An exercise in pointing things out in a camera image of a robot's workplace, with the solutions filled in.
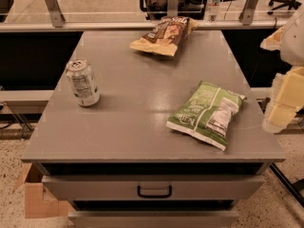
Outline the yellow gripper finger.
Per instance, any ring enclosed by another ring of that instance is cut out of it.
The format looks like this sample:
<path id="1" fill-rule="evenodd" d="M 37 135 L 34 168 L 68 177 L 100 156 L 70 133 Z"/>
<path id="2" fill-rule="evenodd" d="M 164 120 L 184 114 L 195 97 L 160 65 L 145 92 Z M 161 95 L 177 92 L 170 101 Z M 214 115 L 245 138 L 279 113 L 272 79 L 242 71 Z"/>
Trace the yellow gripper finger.
<path id="1" fill-rule="evenodd" d="M 295 111 L 304 107 L 304 66 L 294 66 L 283 76 L 275 102 Z"/>
<path id="2" fill-rule="evenodd" d="M 293 108 L 275 104 L 270 112 L 268 121 L 276 126 L 287 126 L 295 117 L 296 112 Z"/>

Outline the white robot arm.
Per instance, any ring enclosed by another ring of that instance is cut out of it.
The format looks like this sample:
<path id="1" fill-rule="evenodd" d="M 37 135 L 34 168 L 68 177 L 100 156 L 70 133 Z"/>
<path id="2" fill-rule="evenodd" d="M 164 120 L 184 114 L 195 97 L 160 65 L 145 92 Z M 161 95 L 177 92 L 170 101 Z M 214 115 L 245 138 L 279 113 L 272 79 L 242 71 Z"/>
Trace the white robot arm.
<path id="1" fill-rule="evenodd" d="M 279 50 L 281 60 L 292 66 L 286 74 L 275 75 L 262 123 L 266 132 L 278 133 L 304 107 L 304 8 L 300 7 L 260 47 Z"/>

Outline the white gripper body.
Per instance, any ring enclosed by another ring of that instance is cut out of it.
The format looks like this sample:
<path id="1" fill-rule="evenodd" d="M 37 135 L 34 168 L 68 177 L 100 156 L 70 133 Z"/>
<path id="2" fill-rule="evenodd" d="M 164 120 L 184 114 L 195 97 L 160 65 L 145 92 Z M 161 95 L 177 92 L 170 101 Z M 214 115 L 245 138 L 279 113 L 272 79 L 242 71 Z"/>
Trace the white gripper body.
<path id="1" fill-rule="evenodd" d="M 266 109 L 264 112 L 264 119 L 263 119 L 263 123 L 262 123 L 263 129 L 269 133 L 278 133 L 286 127 L 286 126 L 283 126 L 283 127 L 276 126 L 268 121 L 268 117 L 270 115 L 270 112 L 271 112 L 273 106 L 279 105 L 276 102 L 276 97 L 278 96 L 278 93 L 282 87 L 282 83 L 283 83 L 283 75 L 280 73 L 277 73 L 272 82 L 272 87 L 271 87 L 271 91 L 270 91 L 270 101 L 269 101 L 269 103 L 267 103 L 267 106 L 266 106 Z"/>

